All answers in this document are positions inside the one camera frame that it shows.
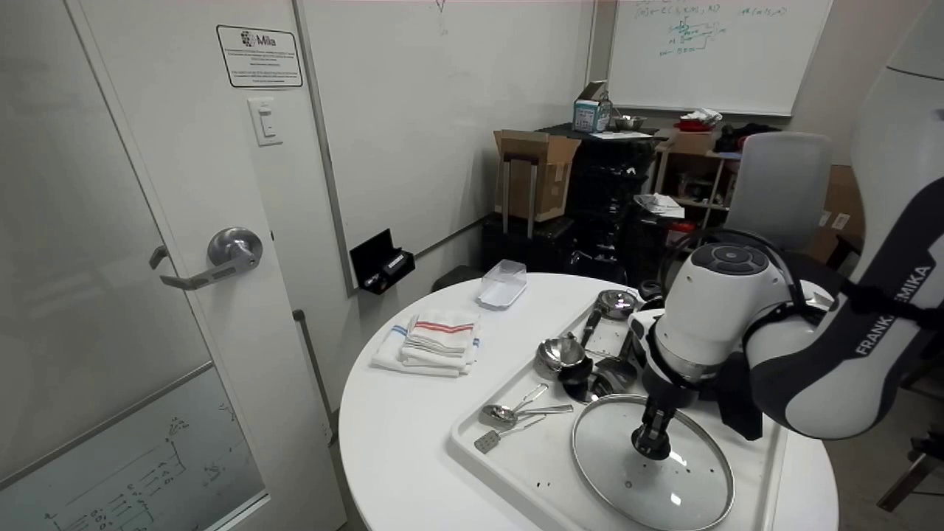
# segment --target cardboard box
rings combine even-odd
[[[830,166],[820,230],[802,255],[826,262],[838,235],[848,235],[851,241],[863,235],[860,194],[848,166]]]
[[[673,153],[711,153],[712,150],[712,134],[711,131],[704,131],[704,134],[686,134],[686,131],[674,131],[673,135],[668,135],[668,150]]]
[[[606,122],[609,122],[606,84],[593,79],[584,86],[584,91],[571,104],[571,131],[593,134],[593,131],[603,131]]]
[[[581,141],[566,135],[546,135],[546,134],[496,131],[496,144],[497,144],[496,213],[506,209],[506,216],[513,218],[528,218],[530,171],[535,171],[534,222],[561,218],[569,194],[569,166]]]

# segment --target desk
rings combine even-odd
[[[521,531],[535,529],[472,473],[446,454],[447,429],[485,401],[535,342],[561,334],[614,284],[528,275],[528,293],[503,312],[475,305],[479,281],[457,284],[404,308],[360,351],[350,370],[338,445],[354,502],[375,531]],[[391,321],[407,321],[423,305],[451,305],[479,315],[479,361],[466,379],[415,379],[372,370]],[[823,443],[786,433],[774,529],[838,529],[838,494]]]

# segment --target glass door panel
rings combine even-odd
[[[240,429],[61,2],[0,20],[0,529],[204,529]]]

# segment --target office chair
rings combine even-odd
[[[820,228],[830,150],[811,134],[758,134],[742,141],[724,230],[802,252]]]

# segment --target clear plastic lid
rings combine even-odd
[[[634,452],[630,430],[645,404],[594,401],[571,429],[571,458],[590,489],[645,529],[712,529],[724,519],[735,482],[724,454],[683,414],[668,421],[673,454],[649,461]]]

